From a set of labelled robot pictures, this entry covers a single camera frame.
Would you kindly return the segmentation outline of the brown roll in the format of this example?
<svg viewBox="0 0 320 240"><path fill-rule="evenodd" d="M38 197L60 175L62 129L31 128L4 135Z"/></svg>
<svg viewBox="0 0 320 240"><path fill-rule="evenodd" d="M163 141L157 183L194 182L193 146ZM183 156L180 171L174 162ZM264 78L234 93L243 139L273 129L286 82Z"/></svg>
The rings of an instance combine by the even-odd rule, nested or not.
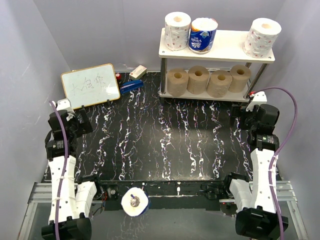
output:
<svg viewBox="0 0 320 240"><path fill-rule="evenodd" d="M222 98L227 94L232 80L233 77L228 71L214 71L210 75L206 91L213 98Z"/></svg>
<svg viewBox="0 0 320 240"><path fill-rule="evenodd" d="M228 91L231 93L240 93L244 90L248 80L251 77L251 70L245 65L235 65L230 70L232 82Z"/></svg>
<svg viewBox="0 0 320 240"><path fill-rule="evenodd" d="M174 97L182 96L188 86L189 75L182 68L174 68L167 73L167 91Z"/></svg>
<svg viewBox="0 0 320 240"><path fill-rule="evenodd" d="M194 95L202 94L206 88L210 73L203 66L193 66L188 70L187 90Z"/></svg>

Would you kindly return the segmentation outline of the white red-dotted roll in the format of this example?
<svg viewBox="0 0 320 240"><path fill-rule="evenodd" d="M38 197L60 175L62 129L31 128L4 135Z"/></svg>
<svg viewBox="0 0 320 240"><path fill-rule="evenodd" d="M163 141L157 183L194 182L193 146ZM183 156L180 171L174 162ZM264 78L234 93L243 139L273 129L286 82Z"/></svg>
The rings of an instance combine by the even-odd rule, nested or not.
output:
<svg viewBox="0 0 320 240"><path fill-rule="evenodd" d="M243 43L244 53L252 58L266 57L281 31L281 25L272 19L257 18L253 20Z"/></svg>
<svg viewBox="0 0 320 240"><path fill-rule="evenodd" d="M191 17L184 12L168 13L164 18L164 42L171 51L180 51L188 46Z"/></svg>

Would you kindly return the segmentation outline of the blue roll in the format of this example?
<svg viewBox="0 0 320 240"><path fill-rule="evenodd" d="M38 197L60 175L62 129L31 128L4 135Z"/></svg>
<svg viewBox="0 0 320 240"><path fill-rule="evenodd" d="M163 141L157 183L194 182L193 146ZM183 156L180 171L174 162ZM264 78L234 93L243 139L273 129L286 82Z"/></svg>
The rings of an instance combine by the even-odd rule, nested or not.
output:
<svg viewBox="0 0 320 240"><path fill-rule="evenodd" d="M148 194L139 187L130 188L121 199L124 212L130 217L142 215L150 205Z"/></svg>
<svg viewBox="0 0 320 240"><path fill-rule="evenodd" d="M214 18L199 17L192 21L188 47L198 54L209 52L213 46L218 22Z"/></svg>

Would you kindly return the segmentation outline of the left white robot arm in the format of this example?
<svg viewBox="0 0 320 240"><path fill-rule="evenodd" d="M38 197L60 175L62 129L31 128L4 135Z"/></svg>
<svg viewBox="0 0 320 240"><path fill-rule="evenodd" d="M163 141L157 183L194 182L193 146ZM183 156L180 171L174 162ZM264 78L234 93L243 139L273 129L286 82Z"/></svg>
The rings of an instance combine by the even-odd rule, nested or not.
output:
<svg viewBox="0 0 320 240"><path fill-rule="evenodd" d="M49 115L51 130L45 149L51 173L51 210L48 224L41 228L44 240L89 240L92 224L89 213L93 200L103 195L96 175L75 181L77 139L93 131L86 111L82 120L71 107L58 106Z"/></svg>

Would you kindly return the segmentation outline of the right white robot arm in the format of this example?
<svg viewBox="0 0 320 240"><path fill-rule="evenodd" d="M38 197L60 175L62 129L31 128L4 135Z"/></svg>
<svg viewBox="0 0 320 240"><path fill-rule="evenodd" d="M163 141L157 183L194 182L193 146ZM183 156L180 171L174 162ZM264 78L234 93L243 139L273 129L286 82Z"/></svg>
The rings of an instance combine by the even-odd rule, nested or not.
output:
<svg viewBox="0 0 320 240"><path fill-rule="evenodd" d="M276 151L279 138L273 134L280 111L261 104L247 109L231 107L229 124L239 120L239 128L248 132L253 179L229 173L224 179L223 194L236 204L235 231L255 240L277 240L284 235L289 220L281 214L276 188Z"/></svg>

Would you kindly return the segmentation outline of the white two-tier shelf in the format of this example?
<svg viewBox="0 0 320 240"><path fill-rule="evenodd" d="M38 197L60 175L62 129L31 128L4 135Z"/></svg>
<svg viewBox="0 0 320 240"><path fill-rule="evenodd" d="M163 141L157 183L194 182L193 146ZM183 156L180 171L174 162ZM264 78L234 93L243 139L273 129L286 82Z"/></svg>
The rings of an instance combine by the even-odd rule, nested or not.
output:
<svg viewBox="0 0 320 240"><path fill-rule="evenodd" d="M192 94L185 92L180 99L192 100L211 100L211 101L226 101L226 102L247 102L247 96L253 91L262 73L268 65L275 61L274 53L269 51L268 55L263 58L253 58L246 55L243 51L243 43L247 37L247 31L237 30L218 30L215 34L213 47L208 53L198 54L185 48L179 51L171 51L165 46L165 29L161 29L161 37L159 44L158 55L161 58L160 64L160 89L159 96L161 98L172 98L167 88L167 60L168 59L182 59L182 60L205 60L205 61L219 61L219 62L236 62L245 63L246 67L250 67L252 63L260 63L260 69L255 75L254 79L250 80L240 93L228 92L222 98L213 98L204 92L201 94Z"/></svg>

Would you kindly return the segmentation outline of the small framed whiteboard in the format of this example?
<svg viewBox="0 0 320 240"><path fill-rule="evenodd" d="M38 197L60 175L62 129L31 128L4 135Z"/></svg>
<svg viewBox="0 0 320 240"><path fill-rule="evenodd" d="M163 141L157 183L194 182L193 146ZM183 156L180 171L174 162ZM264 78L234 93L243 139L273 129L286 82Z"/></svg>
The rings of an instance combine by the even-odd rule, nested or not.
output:
<svg viewBox="0 0 320 240"><path fill-rule="evenodd" d="M121 97L111 63L62 73L61 82L71 107L79 109L115 101Z"/></svg>

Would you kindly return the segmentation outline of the blue stapler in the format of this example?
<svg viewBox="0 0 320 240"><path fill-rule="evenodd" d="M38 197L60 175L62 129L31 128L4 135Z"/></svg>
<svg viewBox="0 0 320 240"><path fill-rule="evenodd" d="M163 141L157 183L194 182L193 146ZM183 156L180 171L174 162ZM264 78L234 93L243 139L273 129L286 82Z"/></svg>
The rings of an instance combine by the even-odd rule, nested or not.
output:
<svg viewBox="0 0 320 240"><path fill-rule="evenodd" d="M119 92L121 95L128 93L130 91L136 90L138 88L141 88L144 86L144 83L142 80L131 80L128 82L123 83L120 87L119 87Z"/></svg>

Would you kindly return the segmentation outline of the white green cardboard box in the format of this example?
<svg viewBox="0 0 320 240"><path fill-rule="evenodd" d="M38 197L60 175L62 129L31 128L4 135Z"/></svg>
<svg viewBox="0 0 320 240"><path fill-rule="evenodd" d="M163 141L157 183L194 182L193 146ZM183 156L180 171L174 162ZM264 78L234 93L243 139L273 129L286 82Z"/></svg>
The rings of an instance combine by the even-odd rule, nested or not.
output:
<svg viewBox="0 0 320 240"><path fill-rule="evenodd" d="M147 68L143 65L139 65L136 67L130 74L129 78L131 80L138 80L140 79L145 73L147 72Z"/></svg>

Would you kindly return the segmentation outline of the aluminium front rail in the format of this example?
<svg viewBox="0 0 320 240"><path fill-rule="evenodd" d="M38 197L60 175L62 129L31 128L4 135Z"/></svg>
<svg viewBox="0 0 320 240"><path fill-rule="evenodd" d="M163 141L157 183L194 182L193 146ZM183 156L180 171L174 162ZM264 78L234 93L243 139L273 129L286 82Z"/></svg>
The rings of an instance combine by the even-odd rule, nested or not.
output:
<svg viewBox="0 0 320 240"><path fill-rule="evenodd" d="M125 181L115 182L107 201L93 200L89 219L92 240L249 240L236 234L235 200L208 199L200 186L209 181ZM115 187L118 184L118 195ZM142 187L148 194L149 207L136 217L128 216L121 206L122 193L129 187ZM41 228L48 224L51 211L51 183L33 185L18 240L43 240ZM290 181L277 182L282 214L288 217L286 240L309 240L296 195Z"/></svg>

